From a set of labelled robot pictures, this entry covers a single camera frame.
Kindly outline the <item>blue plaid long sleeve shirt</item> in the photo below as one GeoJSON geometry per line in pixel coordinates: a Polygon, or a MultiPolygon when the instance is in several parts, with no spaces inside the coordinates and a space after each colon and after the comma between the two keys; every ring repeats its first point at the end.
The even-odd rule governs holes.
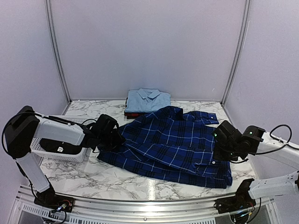
{"type": "Polygon", "coordinates": [[[225,189],[230,164],[214,158],[216,114],[168,106],[119,128],[125,142],[98,159],[129,172],[181,184],[225,189]]]}

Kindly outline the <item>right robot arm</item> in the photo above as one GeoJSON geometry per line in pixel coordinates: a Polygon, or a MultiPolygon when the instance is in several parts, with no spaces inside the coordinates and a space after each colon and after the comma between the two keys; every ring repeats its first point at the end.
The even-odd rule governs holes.
{"type": "Polygon", "coordinates": [[[299,146],[290,139],[284,140],[257,126],[249,126],[241,133],[228,121],[223,121],[212,133],[215,138],[214,159],[236,162],[247,156],[265,156],[294,169],[295,172],[270,179],[245,180],[239,186],[232,206],[241,209],[250,198],[298,195],[299,146]]]}

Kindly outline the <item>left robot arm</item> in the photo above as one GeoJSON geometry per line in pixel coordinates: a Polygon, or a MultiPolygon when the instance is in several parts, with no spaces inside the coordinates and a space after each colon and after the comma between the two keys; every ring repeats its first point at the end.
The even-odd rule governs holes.
{"type": "Polygon", "coordinates": [[[59,204],[59,197],[50,190],[51,184],[34,158],[31,148],[34,139],[39,140],[46,152],[63,154],[83,148],[111,151],[125,142],[118,122],[106,114],[95,121],[78,123],[45,116],[25,106],[10,118],[1,134],[2,147],[41,194],[41,201],[50,208],[59,204]]]}

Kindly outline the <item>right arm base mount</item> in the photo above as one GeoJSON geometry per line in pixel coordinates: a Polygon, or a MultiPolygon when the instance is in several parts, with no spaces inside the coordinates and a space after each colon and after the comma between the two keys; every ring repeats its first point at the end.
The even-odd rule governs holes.
{"type": "Polygon", "coordinates": [[[243,180],[234,196],[223,197],[215,200],[214,208],[219,214],[247,209],[256,205],[255,199],[249,195],[250,184],[253,178],[243,180]]]}

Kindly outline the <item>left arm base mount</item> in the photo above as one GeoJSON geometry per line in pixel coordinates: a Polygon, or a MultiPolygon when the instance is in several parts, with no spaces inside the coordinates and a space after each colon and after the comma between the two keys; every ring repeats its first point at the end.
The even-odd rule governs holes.
{"type": "Polygon", "coordinates": [[[62,209],[66,212],[72,212],[74,206],[74,198],[69,196],[59,195],[54,188],[50,187],[42,193],[36,191],[34,203],[50,209],[58,209],[62,205],[66,205],[62,209]]]}

